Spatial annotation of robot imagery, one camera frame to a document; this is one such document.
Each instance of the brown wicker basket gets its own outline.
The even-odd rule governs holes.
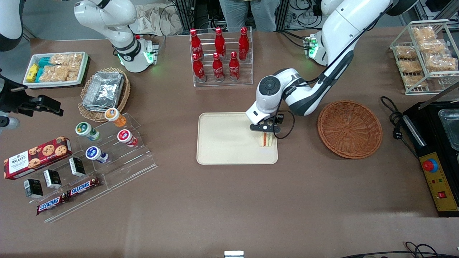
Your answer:
[[[128,76],[122,70],[120,70],[118,68],[112,68],[112,67],[111,68],[104,68],[104,69],[100,70],[99,72],[108,72],[108,73],[118,72],[118,73],[121,73],[122,75],[124,75],[123,92],[121,93],[121,96],[119,98],[118,107],[117,107],[118,111],[121,113],[121,111],[123,110],[124,106],[126,105],[126,102],[128,102],[129,92],[131,91],[131,83],[129,82]],[[88,87],[91,84],[91,81],[92,81],[93,77],[94,77],[94,75],[91,76],[91,78],[86,82],[86,84],[84,85],[83,89],[81,90],[81,94],[80,94],[81,100],[84,99],[84,96],[86,95],[86,92],[88,91]],[[107,121],[107,119],[105,119],[104,112],[89,111],[86,108],[84,108],[83,103],[79,103],[78,104],[78,110],[80,110],[80,114],[83,117],[85,117],[85,118],[87,118],[89,120],[96,121],[96,122],[99,122],[99,123],[103,123],[103,122]]]
[[[354,101],[336,101],[320,112],[317,129],[324,144],[341,157],[360,159],[381,145],[382,128],[374,113]]]

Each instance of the coca-cola bottle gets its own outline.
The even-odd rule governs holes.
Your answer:
[[[245,60],[249,52],[249,38],[247,37],[247,28],[241,28],[241,36],[239,37],[239,59]]]
[[[215,29],[215,50],[220,56],[220,60],[226,58],[226,44],[225,39],[222,36],[222,28],[217,27]]]
[[[236,51],[231,52],[231,60],[229,61],[229,78],[232,81],[237,81],[241,77],[239,72],[239,61],[237,60]]]
[[[193,54],[193,72],[196,76],[196,82],[203,83],[206,82],[207,76],[204,73],[204,65],[199,60],[198,54]]]
[[[199,60],[202,60],[204,58],[204,53],[202,52],[202,44],[201,40],[197,36],[197,32],[195,29],[190,30],[190,35],[191,35],[191,51],[193,54],[198,54]]]
[[[218,82],[223,82],[225,80],[225,75],[223,74],[223,64],[220,60],[220,55],[218,53],[213,54],[213,75],[215,80]]]

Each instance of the person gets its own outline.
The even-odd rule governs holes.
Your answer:
[[[275,31],[275,12],[280,0],[220,0],[228,31],[238,32],[246,25],[249,4],[257,31]]]

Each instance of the walkers cookie box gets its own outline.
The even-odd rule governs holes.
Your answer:
[[[4,160],[5,178],[16,180],[72,154],[70,140],[64,136],[33,147]]]

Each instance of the table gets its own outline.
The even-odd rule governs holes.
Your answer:
[[[274,165],[202,166],[196,162],[198,117],[203,112],[244,112],[259,80],[293,67],[305,79],[323,67],[280,34],[254,34],[254,85],[197,89],[191,81],[188,36],[170,37],[158,65],[128,73],[125,111],[142,125],[158,168],[53,224],[34,216],[23,189],[0,180],[0,250],[10,257],[222,257],[244,250],[248,258],[342,257],[427,243],[456,254],[459,220],[437,218],[416,160],[392,138],[386,95],[401,111],[427,96],[405,96],[387,48],[402,28],[375,28],[358,42],[347,71],[317,111],[298,117],[279,141]],[[309,35],[312,31],[301,32]],[[107,40],[32,40],[33,53],[86,51],[89,74],[122,68]],[[76,140],[83,121],[81,88],[35,90],[62,103],[64,116],[13,115],[21,127],[4,131],[1,156],[10,157],[55,136]],[[380,149],[363,160],[338,157],[321,142],[317,117],[329,102],[349,99],[369,107],[383,127]]]

